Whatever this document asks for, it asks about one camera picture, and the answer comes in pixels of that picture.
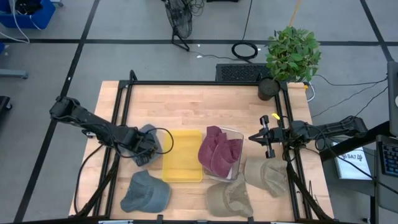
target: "maroon cloth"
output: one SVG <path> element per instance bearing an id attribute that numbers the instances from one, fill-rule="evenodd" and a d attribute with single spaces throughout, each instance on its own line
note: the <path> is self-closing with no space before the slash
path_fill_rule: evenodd
<path id="1" fill-rule="evenodd" d="M 226 140 L 226 133 L 220 134 L 218 145 L 211 158 L 211 171 L 222 178 L 227 178 L 233 164 L 241 153 L 241 139 Z"/>
<path id="2" fill-rule="evenodd" d="M 221 133 L 221 129 L 217 126 L 207 127 L 207 135 L 199 148 L 199 162 L 209 171 L 211 171 L 211 158 L 217 146 L 216 138 Z"/>

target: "yellow cable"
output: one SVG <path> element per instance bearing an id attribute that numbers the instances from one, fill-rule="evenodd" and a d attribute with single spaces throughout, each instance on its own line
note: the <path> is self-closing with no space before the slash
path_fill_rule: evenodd
<path id="1" fill-rule="evenodd" d="M 289 27 L 292 27 L 292 25 L 293 25 L 293 20 L 294 20 L 294 18 L 296 17 L 296 12 L 297 12 L 297 10 L 299 9 L 300 4 L 301 4 L 301 0 L 297 0 L 296 6 L 294 7 L 293 16 L 292 16 L 292 18 L 290 19 Z"/>

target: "clear plastic container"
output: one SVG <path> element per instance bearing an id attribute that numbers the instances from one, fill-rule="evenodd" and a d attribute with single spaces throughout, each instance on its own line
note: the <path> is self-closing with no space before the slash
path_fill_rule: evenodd
<path id="1" fill-rule="evenodd" d="M 200 182 L 203 168 L 198 160 L 198 152 L 202 143 L 200 130 L 171 130 L 174 147 L 171 152 L 163 155 L 164 182 Z M 171 147 L 171 137 L 165 137 L 165 149 Z"/>
<path id="2" fill-rule="evenodd" d="M 212 173 L 211 171 L 208 171 L 207 169 L 204 169 L 204 170 L 205 170 L 205 174 L 214 180 L 223 181 L 223 182 L 233 182 L 234 180 L 236 180 L 238 178 L 238 174 L 239 174 L 239 166 L 241 163 L 242 150 L 243 150 L 243 134 L 240 133 L 239 131 L 233 130 L 231 128 L 220 127 L 220 129 L 223 133 L 226 133 L 226 138 L 228 140 L 242 139 L 241 153 L 239 155 L 239 159 L 232 165 L 232 168 L 231 168 L 231 170 L 229 170 L 229 174 L 228 174 L 227 178 L 218 177 L 216 174 Z"/>

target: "khaki cap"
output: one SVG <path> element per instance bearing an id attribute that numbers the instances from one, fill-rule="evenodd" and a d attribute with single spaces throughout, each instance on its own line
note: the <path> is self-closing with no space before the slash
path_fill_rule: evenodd
<path id="1" fill-rule="evenodd" d="M 232 183 L 218 183 L 207 189 L 207 208 L 216 217 L 253 216 L 242 174 Z"/>
<path id="2" fill-rule="evenodd" d="M 244 167 L 244 178 L 248 184 L 269 191 L 273 197 L 286 193 L 287 163 L 280 159 L 249 157 Z"/>

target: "yellow tray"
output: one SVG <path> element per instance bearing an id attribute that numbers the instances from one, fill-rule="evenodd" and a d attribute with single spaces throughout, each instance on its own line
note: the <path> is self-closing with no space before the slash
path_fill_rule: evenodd
<path id="1" fill-rule="evenodd" d="M 203 178 L 202 166 L 198 160 L 198 152 L 202 143 L 199 130 L 172 130 L 174 147 L 171 152 L 163 155 L 164 182 L 200 182 Z M 165 149 L 171 147 L 169 135 L 165 137 Z"/>

